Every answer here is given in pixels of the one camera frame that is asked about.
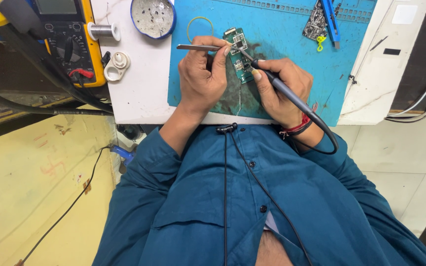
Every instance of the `yellow wall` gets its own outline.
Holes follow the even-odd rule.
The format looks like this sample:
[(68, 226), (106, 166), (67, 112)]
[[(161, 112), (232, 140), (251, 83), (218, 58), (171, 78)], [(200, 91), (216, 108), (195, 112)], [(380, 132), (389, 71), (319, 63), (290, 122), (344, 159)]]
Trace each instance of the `yellow wall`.
[[(115, 136), (102, 116), (55, 116), (0, 137), (0, 265), (13, 266), (66, 211)], [(91, 265), (114, 189), (103, 151), (92, 189), (45, 237), (26, 266)]]

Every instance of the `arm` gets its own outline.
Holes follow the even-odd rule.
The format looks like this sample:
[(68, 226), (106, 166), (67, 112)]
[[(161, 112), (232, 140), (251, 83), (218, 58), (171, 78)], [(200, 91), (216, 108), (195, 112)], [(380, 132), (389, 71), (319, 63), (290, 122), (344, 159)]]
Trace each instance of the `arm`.
[(225, 60), (230, 46), (212, 36), (195, 37), (192, 43), (222, 48), (211, 66), (207, 66), (205, 51), (189, 51), (179, 63), (180, 104), (161, 130), (154, 130), (139, 144), (136, 157), (116, 185), (93, 265), (138, 263), (188, 138), (226, 89)]
[[(289, 59), (262, 61), (259, 65), (278, 72), (282, 81), (306, 102), (313, 82), (310, 74)], [(300, 110), (280, 92), (274, 91), (263, 71), (254, 70), (253, 75), (267, 113), (283, 128), (298, 126), (302, 121)], [(426, 247), (394, 217), (386, 199), (346, 154), (346, 142), (336, 134), (335, 137), (339, 144), (335, 154), (322, 154), (297, 143), (302, 151), (299, 155), (331, 173), (355, 197), (381, 245), (392, 246), (410, 265), (426, 265)], [(319, 150), (333, 150), (328, 136), (323, 136), (323, 131), (315, 124), (295, 138)]]

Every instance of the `tile floor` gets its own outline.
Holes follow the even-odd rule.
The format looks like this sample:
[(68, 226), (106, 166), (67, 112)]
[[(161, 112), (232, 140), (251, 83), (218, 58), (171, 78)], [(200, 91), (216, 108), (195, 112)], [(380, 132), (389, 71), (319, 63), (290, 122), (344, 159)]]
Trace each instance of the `tile floor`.
[(349, 156), (388, 200), (397, 219), (419, 237), (426, 226), (426, 119), (332, 130), (346, 140)]

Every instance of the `person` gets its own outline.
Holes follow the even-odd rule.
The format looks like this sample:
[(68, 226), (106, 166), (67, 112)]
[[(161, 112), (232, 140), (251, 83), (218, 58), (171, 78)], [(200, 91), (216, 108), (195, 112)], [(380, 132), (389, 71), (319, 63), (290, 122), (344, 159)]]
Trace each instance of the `person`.
[[(185, 148), (226, 89), (231, 49), (212, 36), (192, 44), (222, 48), (211, 65), (205, 51), (189, 51), (178, 64), (181, 101), (139, 144), (113, 191), (94, 266), (426, 265), (426, 247), (395, 218), (337, 135), (338, 151), (326, 155), (299, 143), (293, 149), (270, 125), (225, 133), (207, 126)], [(258, 64), (307, 101), (310, 74), (289, 59)], [(253, 75), (275, 121), (285, 130), (303, 124), (263, 71)], [(294, 138), (333, 150), (315, 124)]]

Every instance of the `red thread bracelet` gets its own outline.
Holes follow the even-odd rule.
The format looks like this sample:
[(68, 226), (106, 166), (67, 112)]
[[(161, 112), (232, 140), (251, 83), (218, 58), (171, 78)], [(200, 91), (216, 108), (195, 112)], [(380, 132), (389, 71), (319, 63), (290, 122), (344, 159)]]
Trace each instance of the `red thread bracelet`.
[[(312, 106), (313, 112), (315, 112), (317, 110), (317, 107), (318, 107), (318, 103), (316, 102)], [(293, 128), (282, 127), (282, 131), (284, 131), (284, 132), (296, 132), (296, 131), (301, 130), (309, 122), (310, 122), (310, 118), (306, 114), (302, 113), (302, 123), (301, 124), (299, 124), (298, 126), (295, 126)]]

